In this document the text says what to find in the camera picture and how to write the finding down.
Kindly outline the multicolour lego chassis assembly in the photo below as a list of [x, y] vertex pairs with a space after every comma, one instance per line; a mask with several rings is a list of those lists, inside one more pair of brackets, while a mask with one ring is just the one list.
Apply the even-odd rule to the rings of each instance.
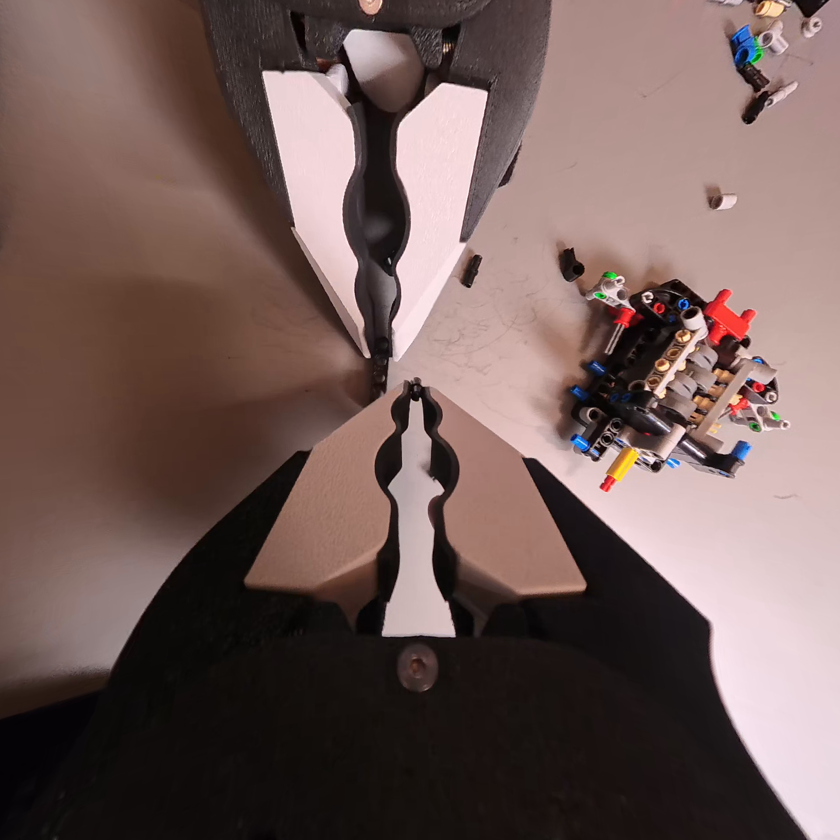
[[786, 431], [779, 414], [778, 371], [752, 353], [757, 312], [733, 309], [732, 290], [705, 299], [678, 279], [631, 293], [624, 276], [607, 271], [585, 293], [612, 314], [612, 332], [590, 379], [574, 386], [570, 443], [605, 465], [609, 493], [632, 471], [648, 474], [688, 465], [734, 478], [753, 445], [727, 448], [721, 429], [754, 435]]

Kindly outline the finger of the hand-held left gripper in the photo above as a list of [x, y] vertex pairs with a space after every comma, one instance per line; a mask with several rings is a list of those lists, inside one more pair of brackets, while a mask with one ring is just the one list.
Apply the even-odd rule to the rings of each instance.
[[341, 62], [321, 70], [266, 70], [291, 228], [343, 326], [370, 359], [375, 330], [364, 235], [364, 110], [349, 99]]
[[464, 252], [462, 228], [487, 97], [478, 88], [441, 82], [397, 127], [395, 174], [407, 211], [406, 240], [395, 263], [395, 361], [419, 334]]

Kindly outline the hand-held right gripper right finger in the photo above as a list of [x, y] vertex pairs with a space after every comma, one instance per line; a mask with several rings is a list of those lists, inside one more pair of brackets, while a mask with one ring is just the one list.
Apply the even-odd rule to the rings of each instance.
[[499, 607], [581, 595], [587, 583], [524, 457], [436, 388], [422, 388], [437, 587], [458, 636]]

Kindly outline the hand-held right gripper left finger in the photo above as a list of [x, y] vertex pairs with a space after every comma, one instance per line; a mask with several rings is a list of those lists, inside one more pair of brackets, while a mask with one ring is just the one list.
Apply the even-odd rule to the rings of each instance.
[[335, 604], [353, 629], [381, 626], [400, 564], [389, 486], [403, 466], [411, 394], [410, 384], [392, 389], [313, 447], [248, 589]]

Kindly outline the pile of loose lego pieces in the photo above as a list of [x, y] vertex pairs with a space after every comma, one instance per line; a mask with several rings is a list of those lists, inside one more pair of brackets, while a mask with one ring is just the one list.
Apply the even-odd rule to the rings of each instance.
[[701, 2], [721, 19], [731, 68], [747, 89], [743, 125], [752, 126], [801, 91], [816, 66], [827, 1]]

